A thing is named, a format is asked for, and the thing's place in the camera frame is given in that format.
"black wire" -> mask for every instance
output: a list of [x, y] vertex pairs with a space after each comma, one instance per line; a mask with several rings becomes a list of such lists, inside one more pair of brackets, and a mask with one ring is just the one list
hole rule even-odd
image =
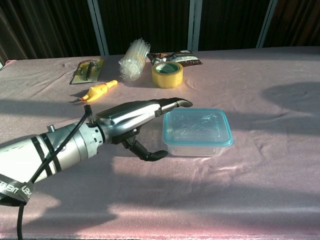
[[[58, 155], [58, 153], [67, 145], [67, 143], [70, 141], [70, 139], [76, 134], [76, 132], [79, 130], [79, 128], [82, 126], [82, 124], [85, 122], [87, 119], [88, 114], [85, 113], [80, 121], [77, 123], [77, 125], [74, 127], [74, 129], [69, 133], [69, 135], [64, 139], [64, 141], [60, 144], [60, 146], [40, 165], [40, 167], [36, 170], [34, 175], [32, 176], [30, 182], [33, 184], [37, 180], [37, 178], [40, 176], [40, 174], [45, 170], [45, 168], [50, 164], [50, 162], [54, 159], [55, 156]], [[24, 209], [25, 209], [25, 204], [22, 203], [19, 206], [19, 212], [18, 212], [18, 220], [16, 223], [16, 233], [18, 240], [23, 240], [23, 235], [22, 235], [22, 220], [23, 220], [23, 215], [24, 215]]]

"plastic lid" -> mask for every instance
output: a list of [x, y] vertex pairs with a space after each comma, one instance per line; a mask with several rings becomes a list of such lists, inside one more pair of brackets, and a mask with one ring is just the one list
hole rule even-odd
[[214, 108], [175, 108], [166, 113], [163, 141], [199, 147], [229, 147], [234, 143], [226, 114]]

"robotic hand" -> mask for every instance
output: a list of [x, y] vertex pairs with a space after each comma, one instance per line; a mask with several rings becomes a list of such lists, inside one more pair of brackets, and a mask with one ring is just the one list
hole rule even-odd
[[182, 98], [127, 102], [92, 116], [89, 105], [80, 122], [55, 129], [0, 149], [0, 205], [26, 204], [33, 183], [97, 154], [103, 144], [120, 144], [144, 161], [168, 153], [149, 152], [136, 140], [141, 127], [176, 107], [191, 107]]

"bundle of straws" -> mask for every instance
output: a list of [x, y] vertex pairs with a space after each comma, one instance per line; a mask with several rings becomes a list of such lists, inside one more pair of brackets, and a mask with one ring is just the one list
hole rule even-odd
[[119, 61], [121, 77], [124, 80], [135, 81], [141, 76], [150, 47], [142, 38], [130, 44], [125, 56]]

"clear plastic container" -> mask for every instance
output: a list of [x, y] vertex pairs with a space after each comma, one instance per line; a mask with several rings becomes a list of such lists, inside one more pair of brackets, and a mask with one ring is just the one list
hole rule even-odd
[[175, 156], [219, 156], [234, 139], [220, 109], [175, 108], [164, 116], [163, 141]]

